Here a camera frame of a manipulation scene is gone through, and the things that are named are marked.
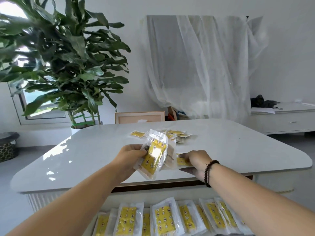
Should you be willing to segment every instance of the black cloth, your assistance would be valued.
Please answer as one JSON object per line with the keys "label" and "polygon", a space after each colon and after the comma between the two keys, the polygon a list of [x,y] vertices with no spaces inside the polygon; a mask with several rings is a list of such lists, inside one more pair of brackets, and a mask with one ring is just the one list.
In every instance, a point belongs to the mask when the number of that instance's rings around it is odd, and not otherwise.
{"label": "black cloth", "polygon": [[252,108],[273,108],[277,103],[278,102],[274,100],[265,101],[261,94],[250,99],[250,105]]}

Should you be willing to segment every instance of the picture frame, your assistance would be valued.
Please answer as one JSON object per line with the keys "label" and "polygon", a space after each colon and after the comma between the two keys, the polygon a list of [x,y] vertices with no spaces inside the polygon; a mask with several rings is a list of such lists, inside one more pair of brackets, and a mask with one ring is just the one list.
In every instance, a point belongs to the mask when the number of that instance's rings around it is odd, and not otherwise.
{"label": "picture frame", "polygon": [[165,111],[115,113],[115,124],[140,122],[164,122]]}

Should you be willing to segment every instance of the potted plant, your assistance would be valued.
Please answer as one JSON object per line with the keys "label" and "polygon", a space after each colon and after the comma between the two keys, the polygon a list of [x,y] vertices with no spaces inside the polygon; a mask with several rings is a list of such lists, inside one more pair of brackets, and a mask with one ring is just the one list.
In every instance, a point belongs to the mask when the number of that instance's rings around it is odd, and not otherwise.
{"label": "potted plant", "polygon": [[[120,50],[130,52],[130,48],[111,31],[124,24],[109,23],[103,13],[87,11],[85,0],[65,0],[65,15],[56,10],[54,0],[8,1],[17,4],[27,19],[0,14],[0,82],[16,87],[13,95],[43,92],[27,104],[24,116],[51,101],[56,104],[52,111],[66,111],[74,129],[95,125],[96,119],[100,124],[98,106],[104,96],[116,108],[109,93],[122,93],[121,84],[128,83],[112,72],[129,73]],[[53,14],[45,10],[48,2]],[[106,29],[88,30],[96,26]],[[24,65],[18,66],[17,59],[24,60]]]}

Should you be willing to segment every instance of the white curtain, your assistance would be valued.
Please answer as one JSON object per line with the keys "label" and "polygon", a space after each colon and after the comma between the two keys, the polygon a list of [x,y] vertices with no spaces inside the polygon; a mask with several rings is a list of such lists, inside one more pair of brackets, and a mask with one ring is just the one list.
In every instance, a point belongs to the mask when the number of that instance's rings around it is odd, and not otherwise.
{"label": "white curtain", "polygon": [[249,77],[267,46],[262,17],[147,16],[147,90],[160,107],[190,118],[242,123],[250,113]]}

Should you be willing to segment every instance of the window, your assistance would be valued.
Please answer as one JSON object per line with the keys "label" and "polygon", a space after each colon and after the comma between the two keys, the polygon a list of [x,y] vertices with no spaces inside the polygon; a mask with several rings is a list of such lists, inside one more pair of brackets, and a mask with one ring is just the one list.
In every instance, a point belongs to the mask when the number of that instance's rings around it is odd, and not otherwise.
{"label": "window", "polygon": [[[16,4],[7,1],[0,2],[0,13],[26,18],[25,13],[20,7],[18,7]],[[24,57],[23,59],[21,59],[21,57],[17,57],[17,63],[18,66],[23,66],[25,63],[28,63],[28,60],[26,60]],[[27,81],[24,81],[21,84],[21,87],[24,87],[26,84]],[[16,91],[16,89],[10,87],[10,91],[11,93],[13,93]],[[55,107],[55,104],[51,102],[44,103],[32,115],[26,117],[22,116],[22,114],[24,113],[25,106],[28,103],[34,101],[38,96],[42,94],[44,94],[44,92],[34,91],[28,93],[23,91],[21,94],[15,95],[13,97],[15,109],[18,114],[21,125],[69,122],[69,120],[65,117],[65,112],[59,110],[51,111],[51,109]]]}

